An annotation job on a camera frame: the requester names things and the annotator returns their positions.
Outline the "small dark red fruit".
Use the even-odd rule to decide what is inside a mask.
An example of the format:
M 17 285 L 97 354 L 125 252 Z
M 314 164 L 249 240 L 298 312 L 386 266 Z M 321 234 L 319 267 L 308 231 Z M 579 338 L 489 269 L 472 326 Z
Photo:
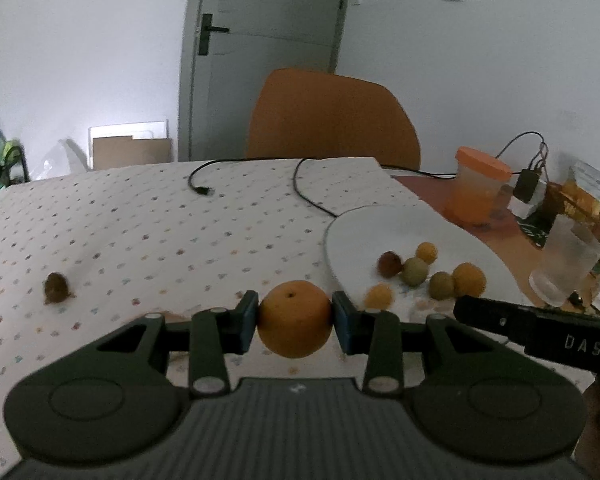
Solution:
M 378 258 L 376 268 L 382 278 L 394 278 L 402 272 L 402 259 L 395 252 L 384 252 Z

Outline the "pale green round fruit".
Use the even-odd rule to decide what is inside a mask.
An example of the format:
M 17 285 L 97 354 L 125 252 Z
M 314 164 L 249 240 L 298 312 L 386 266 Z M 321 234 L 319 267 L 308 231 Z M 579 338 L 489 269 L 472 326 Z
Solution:
M 433 300 L 445 300 L 455 296 L 455 283 L 451 274 L 440 271 L 429 280 L 429 297 Z

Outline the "orange lid plastic jar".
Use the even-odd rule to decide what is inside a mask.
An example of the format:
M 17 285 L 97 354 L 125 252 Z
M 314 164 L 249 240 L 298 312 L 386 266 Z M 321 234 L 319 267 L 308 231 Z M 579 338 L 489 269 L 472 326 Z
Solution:
M 444 211 L 464 224 L 486 224 L 500 189 L 513 171 L 498 158 L 469 146 L 458 148 L 455 159 L 457 172 Z

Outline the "dark brown round fruit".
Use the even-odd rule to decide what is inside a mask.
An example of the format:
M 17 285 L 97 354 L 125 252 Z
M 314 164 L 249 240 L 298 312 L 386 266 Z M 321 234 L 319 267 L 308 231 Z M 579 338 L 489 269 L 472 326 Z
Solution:
M 44 282 L 44 302 L 46 304 L 62 304 L 75 296 L 64 274 L 52 272 L 47 275 Z

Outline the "cardboard and white board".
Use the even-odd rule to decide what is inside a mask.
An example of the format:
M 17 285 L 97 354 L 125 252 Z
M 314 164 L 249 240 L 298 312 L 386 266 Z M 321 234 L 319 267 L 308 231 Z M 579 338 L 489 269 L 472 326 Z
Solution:
M 172 160 L 166 119 L 88 128 L 94 170 L 164 164 Z

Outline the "white round plate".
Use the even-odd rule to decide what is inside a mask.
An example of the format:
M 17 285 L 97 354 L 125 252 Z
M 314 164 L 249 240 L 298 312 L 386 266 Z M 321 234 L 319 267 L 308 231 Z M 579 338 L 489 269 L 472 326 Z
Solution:
M 477 237 L 428 206 L 368 206 L 328 227 L 325 255 L 339 289 L 360 309 L 412 314 L 453 309 L 453 273 L 483 287 L 486 299 L 528 304 L 513 274 Z

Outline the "small orange kumquat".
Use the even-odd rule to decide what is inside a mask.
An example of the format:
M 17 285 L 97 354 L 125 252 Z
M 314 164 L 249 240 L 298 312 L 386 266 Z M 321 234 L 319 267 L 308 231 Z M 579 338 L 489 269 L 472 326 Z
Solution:
M 417 246 L 415 256 L 430 266 L 438 258 L 438 248 L 434 243 L 422 242 Z

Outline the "large orange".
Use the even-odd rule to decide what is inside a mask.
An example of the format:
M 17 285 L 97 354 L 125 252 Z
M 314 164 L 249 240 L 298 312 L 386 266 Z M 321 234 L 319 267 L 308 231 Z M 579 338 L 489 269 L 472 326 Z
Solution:
M 268 350 L 283 358 L 310 356 L 332 333 L 331 306 L 328 296 L 311 282 L 279 284 L 260 303 L 260 339 Z
M 486 276 L 470 262 L 459 264 L 452 273 L 454 294 L 457 297 L 480 297 L 486 290 Z

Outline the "small green fruit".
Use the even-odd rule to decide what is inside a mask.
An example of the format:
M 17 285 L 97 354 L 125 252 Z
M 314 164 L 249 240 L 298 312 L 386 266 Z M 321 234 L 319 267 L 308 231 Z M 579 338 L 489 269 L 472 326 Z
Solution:
M 418 287 L 429 274 L 429 266 L 417 257 L 408 258 L 403 263 L 400 279 L 408 287 Z

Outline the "yellow snack packet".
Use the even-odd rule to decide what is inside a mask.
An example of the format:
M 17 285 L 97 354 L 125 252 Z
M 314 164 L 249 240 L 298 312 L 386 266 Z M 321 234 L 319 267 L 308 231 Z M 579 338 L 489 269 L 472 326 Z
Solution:
M 600 170 L 577 159 L 560 189 L 565 214 L 577 221 L 600 221 Z

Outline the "black power adapter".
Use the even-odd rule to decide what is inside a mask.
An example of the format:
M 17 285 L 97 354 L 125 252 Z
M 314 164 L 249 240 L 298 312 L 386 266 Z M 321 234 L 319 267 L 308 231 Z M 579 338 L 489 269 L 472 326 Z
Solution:
M 533 197 L 535 189 L 540 182 L 538 170 L 523 169 L 518 174 L 518 179 L 513 190 L 513 196 L 521 202 L 528 204 Z

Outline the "dotted white tablecloth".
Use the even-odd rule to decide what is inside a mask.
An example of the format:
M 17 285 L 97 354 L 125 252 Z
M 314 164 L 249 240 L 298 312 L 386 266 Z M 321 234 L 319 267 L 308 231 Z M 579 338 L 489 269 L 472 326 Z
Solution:
M 426 206 L 371 158 L 134 166 L 0 193 L 0 477 L 19 460 L 3 417 L 30 373 L 148 312 L 189 318 L 247 290 L 337 289 L 323 240 L 337 214 Z M 64 274 L 76 295 L 44 302 Z

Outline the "small orange fruit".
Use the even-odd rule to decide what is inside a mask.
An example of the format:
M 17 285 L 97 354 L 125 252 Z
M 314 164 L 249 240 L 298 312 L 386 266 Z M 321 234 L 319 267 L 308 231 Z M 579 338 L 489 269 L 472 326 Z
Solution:
M 366 309 L 387 310 L 393 303 L 393 290 L 387 284 L 380 283 L 367 289 L 364 297 Z

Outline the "grey door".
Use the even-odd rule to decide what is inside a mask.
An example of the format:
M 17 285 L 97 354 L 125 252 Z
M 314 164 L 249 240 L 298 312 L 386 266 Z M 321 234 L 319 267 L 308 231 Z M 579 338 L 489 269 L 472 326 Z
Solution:
M 240 157 L 266 77 L 286 67 L 333 72 L 347 0 L 187 0 L 178 97 L 178 160 Z M 198 54 L 202 14 L 212 34 Z

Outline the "orange chair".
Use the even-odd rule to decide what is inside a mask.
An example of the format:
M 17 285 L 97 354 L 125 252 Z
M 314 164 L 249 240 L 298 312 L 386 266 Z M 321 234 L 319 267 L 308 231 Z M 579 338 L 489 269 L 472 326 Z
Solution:
M 282 68 L 268 75 L 252 111 L 246 156 L 368 156 L 418 169 L 420 144 L 402 105 L 380 84 Z

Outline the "frosted drinking glass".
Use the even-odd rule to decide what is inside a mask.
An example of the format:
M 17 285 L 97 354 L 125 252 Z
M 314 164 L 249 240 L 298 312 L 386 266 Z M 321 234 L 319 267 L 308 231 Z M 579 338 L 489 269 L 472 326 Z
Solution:
M 560 214 L 542 248 L 529 285 L 550 307 L 561 307 L 600 260 L 600 242 L 582 222 Z

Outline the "black storage rack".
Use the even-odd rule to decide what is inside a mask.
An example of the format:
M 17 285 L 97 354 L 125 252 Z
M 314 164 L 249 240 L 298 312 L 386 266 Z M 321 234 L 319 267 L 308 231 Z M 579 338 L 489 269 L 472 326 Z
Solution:
M 9 144 L 0 161 L 0 190 L 31 181 L 26 153 L 19 144 Z

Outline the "orange patterned table mat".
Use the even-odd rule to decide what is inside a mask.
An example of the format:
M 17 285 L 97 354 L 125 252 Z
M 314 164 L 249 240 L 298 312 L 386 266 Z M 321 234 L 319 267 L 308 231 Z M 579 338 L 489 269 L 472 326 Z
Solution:
M 541 249 L 519 229 L 515 217 L 506 209 L 510 188 L 501 189 L 495 201 L 496 209 L 486 226 L 465 226 L 445 211 L 445 204 L 453 191 L 451 180 L 441 180 L 413 174 L 408 171 L 389 170 L 396 180 L 415 193 L 446 220 L 456 223 L 465 231 L 477 237 L 498 255 L 513 275 L 519 289 L 535 307 L 544 307 L 541 298 L 529 285 L 529 275 L 541 260 Z

